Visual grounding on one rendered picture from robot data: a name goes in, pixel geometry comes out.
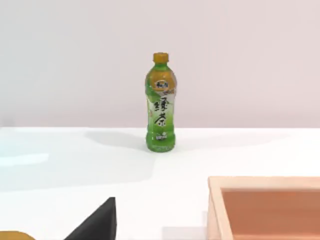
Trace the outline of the flat yellow square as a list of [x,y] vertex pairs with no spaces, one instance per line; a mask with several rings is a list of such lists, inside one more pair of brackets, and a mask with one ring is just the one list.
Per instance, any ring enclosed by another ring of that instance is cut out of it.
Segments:
[[27,233],[20,231],[0,231],[0,240],[35,240]]

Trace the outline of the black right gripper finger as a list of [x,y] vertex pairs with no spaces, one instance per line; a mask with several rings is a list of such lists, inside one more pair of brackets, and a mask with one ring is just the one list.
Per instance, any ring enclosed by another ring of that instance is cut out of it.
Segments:
[[116,198],[109,197],[64,240],[116,240]]

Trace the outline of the shallow salmon-coloured box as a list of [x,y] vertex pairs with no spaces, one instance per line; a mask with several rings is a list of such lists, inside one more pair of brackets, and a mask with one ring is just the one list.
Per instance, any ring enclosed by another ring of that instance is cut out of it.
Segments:
[[320,177],[210,176],[207,240],[320,240]]

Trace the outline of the green bottle with yellow cap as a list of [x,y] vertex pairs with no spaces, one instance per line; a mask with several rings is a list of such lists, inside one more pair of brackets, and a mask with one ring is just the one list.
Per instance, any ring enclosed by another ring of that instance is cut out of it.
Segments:
[[154,66],[145,77],[147,148],[156,153],[173,150],[176,143],[174,108],[177,78],[168,66],[169,54],[153,54]]

